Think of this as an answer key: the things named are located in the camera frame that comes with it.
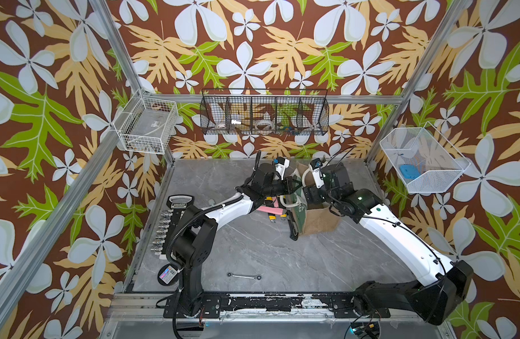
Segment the pink art knife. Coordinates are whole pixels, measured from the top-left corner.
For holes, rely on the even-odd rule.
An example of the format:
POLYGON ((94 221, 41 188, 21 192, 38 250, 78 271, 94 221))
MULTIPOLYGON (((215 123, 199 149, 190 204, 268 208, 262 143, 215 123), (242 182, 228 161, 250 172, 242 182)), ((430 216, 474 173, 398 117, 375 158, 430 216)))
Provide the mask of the pink art knife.
POLYGON ((282 216, 285 214, 285 210, 282 208, 274 208, 274 207, 268 207, 268 206, 261 206, 258 208, 258 211, 274 214, 276 216, 282 216))

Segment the green burlap christmas pouch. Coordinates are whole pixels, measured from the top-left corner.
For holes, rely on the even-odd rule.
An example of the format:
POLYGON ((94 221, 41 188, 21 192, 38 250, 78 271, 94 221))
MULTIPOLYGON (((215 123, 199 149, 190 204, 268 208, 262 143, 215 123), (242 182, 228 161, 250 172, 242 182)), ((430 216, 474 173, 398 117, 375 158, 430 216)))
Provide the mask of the green burlap christmas pouch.
POLYGON ((296 222, 299 237, 335 231, 341 218, 329 211, 329 204, 308 205, 306 202, 302 181, 305 181, 306 186, 313 183, 313 176, 308 171, 308 166, 297 162, 291 169, 292 172, 285 176, 297 179, 302 187, 291 195, 280 196, 279 201, 296 222))

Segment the black metal utility knife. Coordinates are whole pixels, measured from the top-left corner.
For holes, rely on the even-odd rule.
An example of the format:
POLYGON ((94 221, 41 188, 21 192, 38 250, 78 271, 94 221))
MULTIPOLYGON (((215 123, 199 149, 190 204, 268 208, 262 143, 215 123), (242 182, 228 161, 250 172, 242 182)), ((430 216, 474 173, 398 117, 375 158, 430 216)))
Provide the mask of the black metal utility knife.
POLYGON ((297 241, 298 237, 299 237, 299 232, 298 232, 298 226, 297 226, 296 222, 292 218, 289 218, 288 224, 289 224, 289 228, 290 228, 291 240, 297 241))

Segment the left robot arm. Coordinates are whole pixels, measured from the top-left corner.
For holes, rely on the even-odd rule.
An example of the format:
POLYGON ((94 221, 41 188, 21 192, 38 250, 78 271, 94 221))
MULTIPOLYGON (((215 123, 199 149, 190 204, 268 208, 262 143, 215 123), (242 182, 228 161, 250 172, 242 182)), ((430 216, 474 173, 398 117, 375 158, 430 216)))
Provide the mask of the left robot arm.
POLYGON ((209 257, 217 231, 224 225, 248 215, 264 204, 268 197, 287 196, 301 184, 285 171, 291 161, 276 158, 271 164, 255 161, 252 174, 235 193, 214 206, 187 207, 179 223, 169 234, 165 255, 177 278, 175 311, 195 316, 201 309, 203 297, 202 265, 209 257))

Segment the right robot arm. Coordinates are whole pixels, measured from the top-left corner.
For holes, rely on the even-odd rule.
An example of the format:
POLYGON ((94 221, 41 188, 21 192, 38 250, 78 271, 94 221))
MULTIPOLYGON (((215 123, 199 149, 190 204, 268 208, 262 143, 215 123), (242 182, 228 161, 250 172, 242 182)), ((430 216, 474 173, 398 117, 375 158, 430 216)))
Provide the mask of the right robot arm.
POLYGON ((410 282, 367 281, 354 292, 353 310, 371 315, 378 309, 416 313, 424 322, 439 326, 465 300, 473 268, 433 249, 400 221, 369 189, 355 189, 341 163, 314 159, 308 166, 314 180, 304 185, 309 203, 327 203, 332 213, 347 216, 379 238, 414 276, 410 282))

